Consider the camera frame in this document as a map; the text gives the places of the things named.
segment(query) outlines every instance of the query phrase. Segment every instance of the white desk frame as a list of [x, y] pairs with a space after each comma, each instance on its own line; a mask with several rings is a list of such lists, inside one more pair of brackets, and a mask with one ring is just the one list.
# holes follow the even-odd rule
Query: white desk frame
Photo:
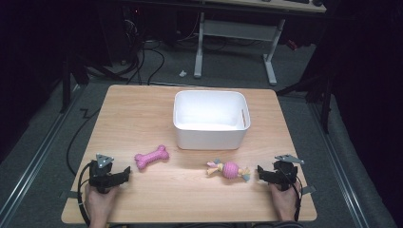
[[269, 84], [277, 84], [276, 75], [273, 70], [272, 58], [281, 35], [285, 19], [281, 19], [276, 27], [259, 26], [253, 24], [233, 23], [225, 21], [204, 20], [204, 13], [201, 13], [199, 28], [199, 45], [196, 54], [195, 78], [202, 76], [202, 42], [205, 35], [214, 35], [230, 38], [240, 38], [249, 40], [269, 41], [271, 42], [268, 54], [263, 55], [263, 61], [266, 66]]

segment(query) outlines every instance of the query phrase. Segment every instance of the sleeve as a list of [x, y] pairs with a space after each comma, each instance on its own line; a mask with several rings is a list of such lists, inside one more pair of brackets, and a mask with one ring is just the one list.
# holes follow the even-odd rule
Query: sleeve
[[273, 228], [303, 228], [303, 225], [296, 221], [283, 221], [277, 223]]

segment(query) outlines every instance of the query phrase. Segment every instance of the desk leg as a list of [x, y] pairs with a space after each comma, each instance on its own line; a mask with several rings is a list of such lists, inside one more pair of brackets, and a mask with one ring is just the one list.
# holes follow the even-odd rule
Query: desk leg
[[200, 78], [202, 76], [202, 38], [204, 34], [204, 12], [201, 12], [201, 22], [199, 27], [199, 46], [198, 52], [196, 53], [196, 63], [195, 63], [195, 78]]
[[272, 46], [270, 48], [270, 52], [268, 54], [263, 55], [264, 64], [266, 66], [267, 77], [269, 78], [269, 84], [275, 86], [277, 84], [275, 71], [273, 70], [272, 66], [272, 58], [273, 54], [275, 53], [276, 46], [278, 44], [279, 36], [281, 35], [282, 28], [284, 27], [285, 19], [281, 19], [278, 23], [274, 39], [272, 42]]

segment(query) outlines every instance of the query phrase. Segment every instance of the black wall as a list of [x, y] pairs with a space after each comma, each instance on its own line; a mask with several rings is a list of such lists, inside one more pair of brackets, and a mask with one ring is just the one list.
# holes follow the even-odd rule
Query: black wall
[[403, 227], [403, 195], [397, 187], [403, 184], [403, 2], [342, 0], [336, 15], [356, 20], [328, 27], [302, 80], [346, 48], [330, 72], [336, 73], [333, 93], [357, 155]]
[[61, 24], [48, 13], [38, 1], [0, 7], [0, 161], [61, 75]]

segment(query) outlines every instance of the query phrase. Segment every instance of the desk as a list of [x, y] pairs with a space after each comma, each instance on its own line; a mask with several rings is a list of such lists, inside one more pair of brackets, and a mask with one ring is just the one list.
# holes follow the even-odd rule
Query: desk
[[[235, 90], [249, 107], [251, 127], [242, 145], [232, 151], [182, 150], [176, 145], [173, 104], [187, 89]], [[154, 161], [139, 171], [133, 160], [164, 144], [168, 161]], [[296, 156], [276, 93], [268, 89], [113, 85], [109, 88], [80, 165], [96, 153], [114, 157], [112, 173], [131, 166], [129, 182], [121, 185], [110, 222], [245, 222], [277, 220], [267, 182], [259, 180], [257, 165], [273, 170], [276, 155]], [[251, 169], [251, 180], [207, 176], [206, 163], [216, 158]], [[303, 185], [302, 170], [298, 168]], [[77, 189], [76, 177], [72, 191]], [[305, 195], [300, 220], [316, 219], [310, 195]], [[76, 199], [68, 199], [65, 223], [84, 223]]]
[[[277, 10], [297, 10], [305, 12], [321, 12], [324, 13], [326, 8], [316, 7], [312, 3], [302, 4], [289, 2], [284, 0], [272, 0], [270, 2], [263, 2], [261, 0], [205, 0], [204, 2], [213, 2], [221, 4], [233, 4], [241, 6], [251, 6], [257, 8], [268, 8]], [[195, 78], [202, 76], [202, 42], [203, 36], [223, 36], [230, 38], [250, 39], [258, 41], [271, 42], [268, 53], [263, 55], [263, 61], [266, 67], [267, 77], [270, 85], [275, 86], [277, 84], [276, 75], [272, 66], [272, 57], [278, 44], [279, 36], [281, 35], [285, 19], [280, 19], [276, 27], [273, 26], [259, 26], [243, 23], [224, 22], [216, 20], [204, 20], [204, 13], [201, 13], [201, 20], [199, 26], [199, 45], [196, 54], [195, 63]]]

